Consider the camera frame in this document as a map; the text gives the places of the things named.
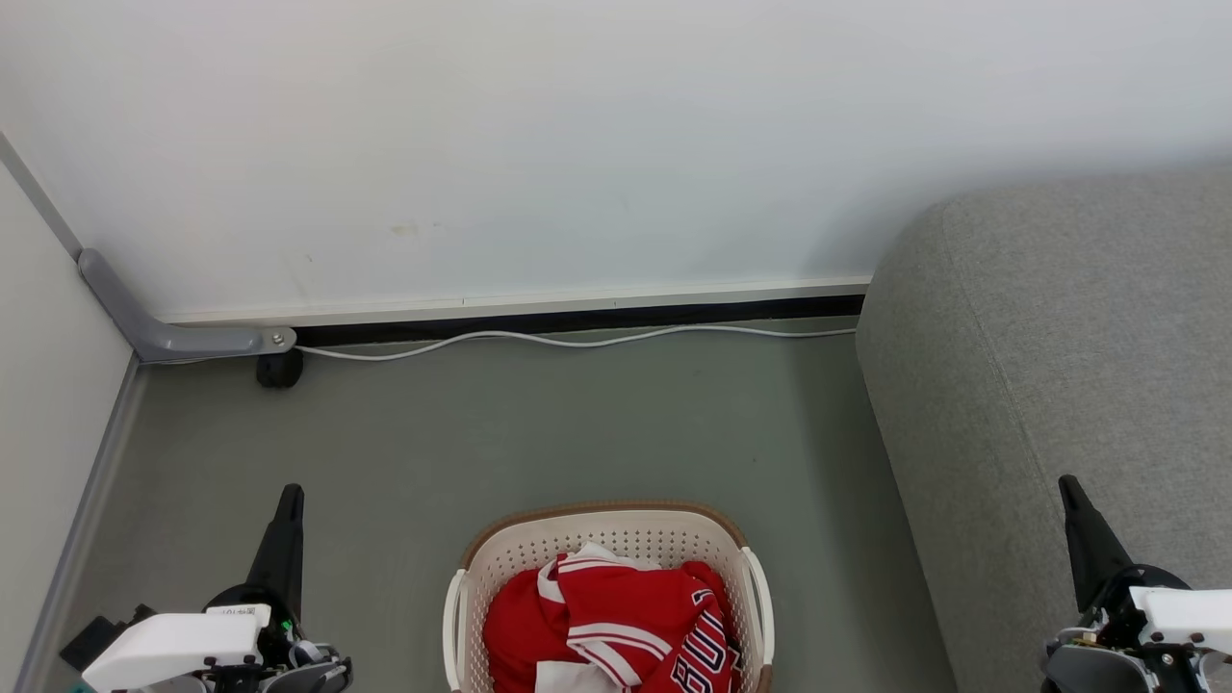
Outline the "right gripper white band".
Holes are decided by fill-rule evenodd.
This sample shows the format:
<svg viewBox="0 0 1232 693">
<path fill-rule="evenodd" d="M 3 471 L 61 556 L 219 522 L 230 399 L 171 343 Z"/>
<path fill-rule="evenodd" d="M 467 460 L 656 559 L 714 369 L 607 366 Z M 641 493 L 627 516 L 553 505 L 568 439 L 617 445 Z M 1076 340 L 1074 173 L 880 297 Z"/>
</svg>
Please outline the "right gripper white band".
<svg viewBox="0 0 1232 693">
<path fill-rule="evenodd" d="M 1060 496 L 1076 605 L 1092 621 L 1096 645 L 1230 657 L 1228 589 L 1193 589 L 1163 568 L 1133 565 L 1076 476 L 1060 476 Z"/>
</svg>

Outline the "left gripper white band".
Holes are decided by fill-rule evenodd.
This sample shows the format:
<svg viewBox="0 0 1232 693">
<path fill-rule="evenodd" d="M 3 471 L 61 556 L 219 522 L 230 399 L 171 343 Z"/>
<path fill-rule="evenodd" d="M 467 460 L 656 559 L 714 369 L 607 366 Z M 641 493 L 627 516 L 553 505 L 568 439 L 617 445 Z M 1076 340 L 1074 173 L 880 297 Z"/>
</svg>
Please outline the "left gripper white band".
<svg viewBox="0 0 1232 693">
<path fill-rule="evenodd" d="M 246 584 L 302 614 L 306 494 L 286 485 L 264 531 Z M 92 689 L 137 691 L 190 675 L 257 672 L 257 640 L 271 621 L 265 604 L 216 605 L 198 613 L 160 613 L 133 624 L 85 668 Z"/>
</svg>

